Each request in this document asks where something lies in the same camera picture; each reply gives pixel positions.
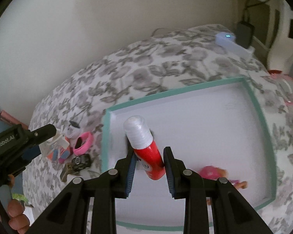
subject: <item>floral bedsheet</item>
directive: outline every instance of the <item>floral bedsheet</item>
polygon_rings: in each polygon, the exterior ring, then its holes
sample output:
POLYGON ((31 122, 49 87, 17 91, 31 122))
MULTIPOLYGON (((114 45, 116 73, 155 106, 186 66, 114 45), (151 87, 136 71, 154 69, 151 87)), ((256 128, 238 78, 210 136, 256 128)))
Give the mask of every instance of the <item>floral bedsheet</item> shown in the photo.
MULTIPOLYGON (((274 233, 287 233, 293 219, 293 120, 264 66, 245 62, 215 44, 221 25, 178 30, 138 41, 88 65, 56 87, 35 108, 30 130, 51 123, 76 138, 95 136, 89 177, 100 174, 102 117, 105 109, 132 99, 206 81, 245 76, 258 98, 273 141, 277 163, 277 197, 259 210, 274 233)), ((62 164, 41 156, 23 173, 25 196, 39 211, 66 186, 62 164)))

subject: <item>bottle label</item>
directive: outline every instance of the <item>bottle label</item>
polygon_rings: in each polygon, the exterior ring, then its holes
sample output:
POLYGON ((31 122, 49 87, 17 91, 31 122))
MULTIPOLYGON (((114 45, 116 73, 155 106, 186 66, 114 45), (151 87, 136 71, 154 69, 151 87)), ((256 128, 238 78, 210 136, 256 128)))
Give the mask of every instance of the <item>bottle label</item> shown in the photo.
POLYGON ((148 164, 146 161, 144 161, 140 156, 137 156, 138 161, 140 162, 141 166, 144 168, 146 172, 151 172, 152 171, 152 166, 148 164))

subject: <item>green object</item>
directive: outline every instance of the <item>green object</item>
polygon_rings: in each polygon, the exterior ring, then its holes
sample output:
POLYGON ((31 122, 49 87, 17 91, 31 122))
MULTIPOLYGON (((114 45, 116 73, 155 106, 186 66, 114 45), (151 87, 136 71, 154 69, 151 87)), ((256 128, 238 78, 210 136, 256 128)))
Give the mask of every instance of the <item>green object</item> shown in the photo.
POLYGON ((28 199, 23 194, 13 193, 12 198, 17 199, 18 201, 28 202, 28 199))
MULTIPOLYGON (((194 90, 201 90, 209 87, 215 87, 215 86, 220 86, 220 85, 226 85, 230 83, 242 83, 245 89, 247 90, 250 99, 254 105, 254 108, 256 110, 256 113, 258 115, 259 121, 261 128, 263 130, 263 136, 265 138, 265 154, 266 154, 266 159, 267 159, 267 165, 269 168, 269 171, 271 173, 271 198, 267 200, 266 202, 262 203, 261 205, 255 207, 255 210, 260 210, 261 208, 267 206, 271 202, 273 202, 276 199, 276 192, 277 192, 277 167, 276 167, 276 161, 275 161, 275 156, 273 152, 273 146, 272 146, 272 141, 271 141, 271 136, 269 133, 269 129, 266 123, 265 116, 263 114, 263 111, 260 107, 260 104, 255 97, 251 87, 249 86, 248 82, 244 77, 238 77, 238 78, 228 78, 228 79, 222 79, 222 80, 216 80, 212 82, 206 82, 206 83, 199 83, 191 86, 186 86, 183 88, 179 89, 173 89, 173 90, 168 90, 165 92, 160 92, 157 94, 153 94, 150 96, 142 97, 139 99, 134 99, 125 103, 121 103, 115 106, 112 106, 106 110, 106 114, 103 117, 103 137, 102 137, 102 172, 105 172, 108 170, 108 151, 109 149, 109 133, 110 133, 110 112, 119 110, 122 108, 126 108, 129 106, 137 105, 140 103, 144 103, 147 101, 152 101, 155 99, 159 98, 165 98, 177 94, 182 94, 185 92, 189 91, 194 91, 194 90)), ((139 230, 153 230, 153 231, 182 231, 183 226, 174 226, 174 227, 166 227, 166 226, 147 226, 147 225, 140 225, 140 224, 132 224, 132 223, 126 223, 126 222, 120 222, 116 221, 116 223, 120 226, 124 226, 127 228, 134 228, 134 229, 139 229, 139 230)))

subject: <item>white bottle cap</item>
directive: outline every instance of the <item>white bottle cap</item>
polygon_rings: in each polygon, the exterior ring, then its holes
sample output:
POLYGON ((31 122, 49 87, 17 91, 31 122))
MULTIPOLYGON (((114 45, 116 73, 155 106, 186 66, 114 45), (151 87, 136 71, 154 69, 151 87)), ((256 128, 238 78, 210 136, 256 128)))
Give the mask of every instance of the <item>white bottle cap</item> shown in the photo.
POLYGON ((151 145, 153 136, 146 120, 139 115, 131 116, 124 122, 124 130, 134 149, 144 149, 151 145))

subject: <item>black power adapter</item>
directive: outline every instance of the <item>black power adapter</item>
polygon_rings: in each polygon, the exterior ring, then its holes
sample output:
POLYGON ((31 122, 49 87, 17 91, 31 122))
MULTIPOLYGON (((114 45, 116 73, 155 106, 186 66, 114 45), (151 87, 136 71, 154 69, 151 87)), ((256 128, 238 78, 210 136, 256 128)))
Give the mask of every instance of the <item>black power adapter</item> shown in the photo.
POLYGON ((252 43, 254 26, 246 21, 240 21, 236 29, 236 43, 248 49, 252 43))

